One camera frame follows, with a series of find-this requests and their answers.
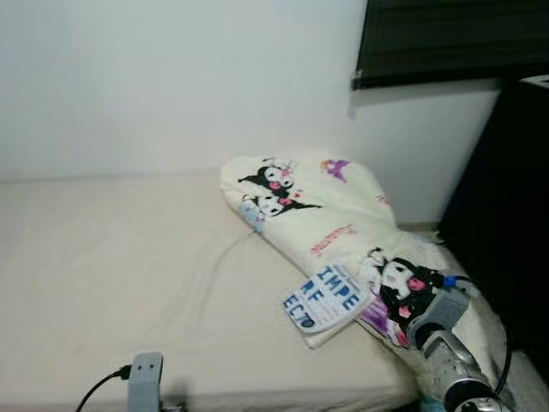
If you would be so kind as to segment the black wardrobe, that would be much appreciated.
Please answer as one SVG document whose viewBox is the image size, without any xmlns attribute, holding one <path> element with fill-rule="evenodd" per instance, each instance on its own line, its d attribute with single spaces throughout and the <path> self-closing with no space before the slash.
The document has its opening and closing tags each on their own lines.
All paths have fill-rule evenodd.
<svg viewBox="0 0 549 412">
<path fill-rule="evenodd" d="M 439 234 L 502 319 L 510 348 L 548 381 L 549 89 L 506 82 L 451 193 Z"/>
</svg>

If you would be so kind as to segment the black window blind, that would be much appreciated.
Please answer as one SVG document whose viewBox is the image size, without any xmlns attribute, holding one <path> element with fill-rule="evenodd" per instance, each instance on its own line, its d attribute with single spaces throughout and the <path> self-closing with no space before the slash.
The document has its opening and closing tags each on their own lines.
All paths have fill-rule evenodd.
<svg viewBox="0 0 549 412">
<path fill-rule="evenodd" d="M 548 0 L 367 0 L 353 90 L 545 75 Z"/>
</svg>

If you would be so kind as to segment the bed with beige sheet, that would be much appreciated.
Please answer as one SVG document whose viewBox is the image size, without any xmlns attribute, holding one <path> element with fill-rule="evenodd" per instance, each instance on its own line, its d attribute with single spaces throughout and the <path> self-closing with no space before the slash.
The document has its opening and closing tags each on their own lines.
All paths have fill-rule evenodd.
<svg viewBox="0 0 549 412">
<path fill-rule="evenodd" d="M 147 352 L 166 409 L 442 412 L 357 324 L 307 346 L 280 303 L 303 279 L 215 170 L 0 182 L 0 412 L 125 412 Z"/>
</svg>

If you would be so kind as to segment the white booklet with blue letters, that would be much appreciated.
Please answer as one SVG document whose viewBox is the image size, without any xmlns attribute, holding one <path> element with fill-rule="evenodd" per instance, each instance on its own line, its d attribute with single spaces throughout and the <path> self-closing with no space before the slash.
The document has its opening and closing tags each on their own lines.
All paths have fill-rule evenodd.
<svg viewBox="0 0 549 412">
<path fill-rule="evenodd" d="M 282 309 L 303 335 L 316 335 L 350 321 L 367 303 L 365 290 L 345 264 L 325 264 L 282 300 Z"/>
</svg>

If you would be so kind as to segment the cream cartoon print blanket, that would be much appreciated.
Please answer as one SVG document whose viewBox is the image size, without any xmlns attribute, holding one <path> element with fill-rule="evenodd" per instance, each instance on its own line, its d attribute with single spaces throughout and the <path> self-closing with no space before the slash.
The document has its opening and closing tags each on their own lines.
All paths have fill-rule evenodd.
<svg viewBox="0 0 549 412">
<path fill-rule="evenodd" d="M 305 280 L 338 262 L 365 290 L 367 303 L 357 317 L 316 335 L 299 332 L 311 348 L 357 324 L 408 365 L 431 399 L 420 384 L 423 358 L 414 353 L 409 323 L 439 290 L 450 288 L 469 294 L 466 313 L 495 317 L 480 287 L 449 252 L 399 228 L 381 185 L 357 162 L 325 154 L 239 156 L 220 169 L 220 188 L 252 231 Z"/>
</svg>

